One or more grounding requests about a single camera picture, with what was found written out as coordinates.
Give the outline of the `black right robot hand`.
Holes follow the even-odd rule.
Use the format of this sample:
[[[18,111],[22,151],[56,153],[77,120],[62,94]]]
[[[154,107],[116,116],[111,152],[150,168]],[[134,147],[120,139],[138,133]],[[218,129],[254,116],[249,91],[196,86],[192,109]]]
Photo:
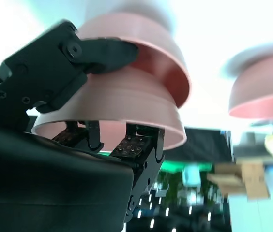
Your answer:
[[[98,121],[54,139],[28,132],[27,111],[61,109],[87,83],[137,59],[138,47],[81,40],[63,21],[0,65],[0,232],[119,232],[164,161],[164,129],[130,123],[109,156]]]

